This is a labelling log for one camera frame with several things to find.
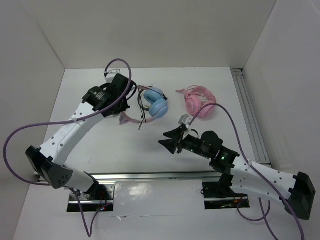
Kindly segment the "pink blue cat-ear headphones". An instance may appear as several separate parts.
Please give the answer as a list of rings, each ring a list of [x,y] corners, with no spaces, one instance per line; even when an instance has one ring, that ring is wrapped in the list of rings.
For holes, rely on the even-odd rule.
[[[168,110],[168,98],[162,90],[157,87],[138,85],[137,102],[141,110],[141,119],[129,117],[122,112],[119,117],[119,125],[128,123],[138,124],[141,129],[142,124],[151,123],[157,119],[164,117]]]

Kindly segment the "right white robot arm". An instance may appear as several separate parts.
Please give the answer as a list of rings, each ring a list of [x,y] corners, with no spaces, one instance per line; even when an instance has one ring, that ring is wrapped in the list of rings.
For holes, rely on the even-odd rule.
[[[180,126],[163,135],[166,138],[159,144],[171,154],[186,150],[210,160],[209,166],[221,173],[218,190],[223,196],[253,195],[283,204],[286,212],[295,213],[298,219],[310,219],[316,190],[309,175],[286,173],[245,160],[243,155],[225,147],[214,131],[195,137]]]

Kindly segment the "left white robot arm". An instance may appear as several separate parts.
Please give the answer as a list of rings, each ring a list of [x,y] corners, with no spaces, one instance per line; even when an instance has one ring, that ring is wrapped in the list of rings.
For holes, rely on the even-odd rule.
[[[111,82],[92,87],[82,98],[77,110],[48,141],[38,148],[30,146],[25,154],[34,170],[54,189],[80,191],[88,200],[106,194],[104,186],[89,173],[66,165],[70,153],[82,138],[104,118],[118,115],[129,108],[127,95],[136,92],[136,83],[119,73]]]

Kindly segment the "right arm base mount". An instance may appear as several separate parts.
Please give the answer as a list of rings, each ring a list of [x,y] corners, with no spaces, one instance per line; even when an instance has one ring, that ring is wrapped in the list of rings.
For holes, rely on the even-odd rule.
[[[250,202],[246,194],[235,193],[230,188],[231,177],[221,175],[217,180],[202,182],[200,193],[204,197],[205,210],[222,210],[249,208]]]

